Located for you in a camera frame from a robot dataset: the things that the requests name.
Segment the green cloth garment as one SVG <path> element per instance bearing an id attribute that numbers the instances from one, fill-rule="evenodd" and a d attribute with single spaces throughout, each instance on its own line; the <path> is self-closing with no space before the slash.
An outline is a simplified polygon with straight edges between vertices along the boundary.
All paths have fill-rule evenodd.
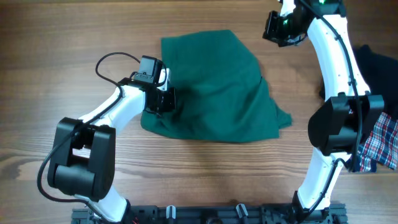
<path id="1" fill-rule="evenodd" d="M 254 142 L 279 137 L 292 117 L 271 98 L 254 54 L 230 30 L 161 40 L 176 109 L 144 112 L 143 129 L 168 138 Z"/>

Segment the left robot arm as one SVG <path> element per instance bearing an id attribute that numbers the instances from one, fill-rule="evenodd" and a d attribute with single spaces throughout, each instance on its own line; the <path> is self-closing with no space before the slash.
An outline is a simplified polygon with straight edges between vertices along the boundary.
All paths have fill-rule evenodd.
<path id="1" fill-rule="evenodd" d="M 37 174 L 39 192 L 54 202 L 86 205 L 93 223 L 137 223 L 130 202 L 113 186 L 116 136 L 142 112 L 161 116 L 175 109 L 170 70 L 161 60 L 142 56 L 139 69 L 119 82 L 92 112 L 63 118 L 53 148 Z"/>

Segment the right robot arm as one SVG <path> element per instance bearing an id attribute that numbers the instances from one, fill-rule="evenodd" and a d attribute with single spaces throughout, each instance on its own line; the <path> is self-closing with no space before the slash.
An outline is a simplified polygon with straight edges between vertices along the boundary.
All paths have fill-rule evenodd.
<path id="1" fill-rule="evenodd" d="M 383 111 L 359 71 L 348 36 L 342 1 L 291 1 L 271 11 L 263 37 L 279 47 L 309 39 L 316 51 L 325 89 L 324 104 L 308 122 L 312 158 L 302 185 L 286 204 L 236 206 L 241 223 L 346 223 L 346 209 L 330 202 L 343 169 L 354 170 L 359 145 Z"/>

